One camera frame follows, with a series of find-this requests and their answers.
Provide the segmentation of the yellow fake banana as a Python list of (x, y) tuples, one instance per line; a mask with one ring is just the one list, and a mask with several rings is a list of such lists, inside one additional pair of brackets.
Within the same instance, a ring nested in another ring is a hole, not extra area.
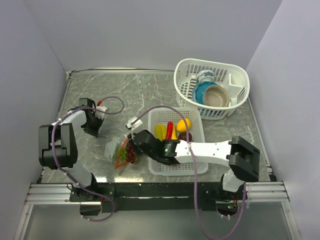
[(177, 140), (178, 139), (175, 125), (172, 126), (172, 134), (171, 134), (171, 138), (170, 139), (171, 140)]

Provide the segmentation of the dark red fake plum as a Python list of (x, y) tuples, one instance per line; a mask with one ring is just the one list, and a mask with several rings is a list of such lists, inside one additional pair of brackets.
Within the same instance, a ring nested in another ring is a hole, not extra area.
[(193, 141), (193, 137), (192, 137), (192, 134), (191, 133), (186, 133), (186, 132), (181, 132), (179, 135), (178, 135), (178, 140), (180, 141), (187, 141), (187, 136), (188, 136), (188, 139), (189, 139), (189, 142), (192, 142)]

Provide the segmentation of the red fake pepper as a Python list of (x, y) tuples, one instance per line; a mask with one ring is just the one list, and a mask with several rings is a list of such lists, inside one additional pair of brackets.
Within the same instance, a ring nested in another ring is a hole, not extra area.
[(166, 135), (165, 135), (166, 140), (170, 140), (172, 138), (173, 127), (174, 127), (173, 122), (169, 121), (166, 127)]

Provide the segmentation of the yellow fake lemon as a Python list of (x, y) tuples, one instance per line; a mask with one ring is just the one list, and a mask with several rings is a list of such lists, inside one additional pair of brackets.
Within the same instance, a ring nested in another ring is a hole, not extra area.
[(180, 133), (185, 133), (192, 126), (191, 121), (188, 118), (181, 119), (176, 126), (176, 130)]

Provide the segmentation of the purple fake grapes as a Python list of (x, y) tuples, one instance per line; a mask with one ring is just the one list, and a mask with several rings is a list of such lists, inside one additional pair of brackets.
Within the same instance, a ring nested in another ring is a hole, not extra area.
[(136, 154), (134, 148), (131, 146), (129, 142), (127, 142), (125, 146), (125, 156), (126, 156), (126, 161), (134, 164), (139, 160), (138, 155)]

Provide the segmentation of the clear zip top bag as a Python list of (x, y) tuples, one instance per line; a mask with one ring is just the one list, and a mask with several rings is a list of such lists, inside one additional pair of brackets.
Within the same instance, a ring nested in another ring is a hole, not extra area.
[[(112, 162), (112, 157), (113, 157), (113, 154), (115, 152), (116, 147), (118, 147), (118, 146), (121, 148), (126, 147), (127, 142), (129, 142), (128, 138), (124, 139), (124, 138), (119, 138), (119, 137), (113, 137), (112, 140), (105, 145), (104, 155), (105, 155), (106, 159), (108, 161)], [(127, 161), (125, 161), (123, 163), (119, 163), (119, 158), (120, 158), (120, 155), (118, 155), (118, 159), (117, 159), (116, 163), (112, 162), (114, 164), (115, 169), (118, 169), (120, 167), (124, 167), (128, 164), (131, 164)]]

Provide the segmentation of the white perforated rectangular basket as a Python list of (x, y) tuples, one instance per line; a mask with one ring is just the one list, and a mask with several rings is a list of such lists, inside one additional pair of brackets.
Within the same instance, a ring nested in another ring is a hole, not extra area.
[[(148, 113), (148, 127), (147, 130), (155, 135), (155, 127), (157, 125), (167, 126), (168, 122), (173, 122), (175, 125), (182, 119), (179, 114), (184, 118), (191, 121), (191, 128), (189, 130), (192, 141), (196, 143), (204, 143), (205, 135), (203, 130), (202, 119), (198, 110), (190, 107), (177, 107), (175, 112), (168, 108), (155, 108)], [(187, 162), (178, 165), (164, 165), (152, 158), (148, 157), (149, 171), (157, 176), (190, 176), (194, 174), (194, 163)]]

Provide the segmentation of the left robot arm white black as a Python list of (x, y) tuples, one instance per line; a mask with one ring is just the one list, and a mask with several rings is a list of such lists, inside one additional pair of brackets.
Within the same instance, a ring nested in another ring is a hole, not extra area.
[(38, 158), (43, 167), (61, 170), (72, 181), (71, 192), (86, 201), (98, 198), (100, 189), (95, 176), (78, 162), (75, 132), (82, 128), (97, 137), (106, 117), (106, 106), (99, 101), (81, 98), (62, 119), (38, 129)]

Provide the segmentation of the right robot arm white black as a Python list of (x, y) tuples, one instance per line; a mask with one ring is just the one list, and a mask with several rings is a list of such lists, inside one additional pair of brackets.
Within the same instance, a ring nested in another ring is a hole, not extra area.
[(244, 183), (259, 181), (260, 150), (240, 136), (223, 142), (190, 142), (155, 138), (148, 130), (129, 134), (129, 144), (138, 154), (167, 166), (208, 163), (228, 167), (220, 180), (219, 195), (232, 198)]

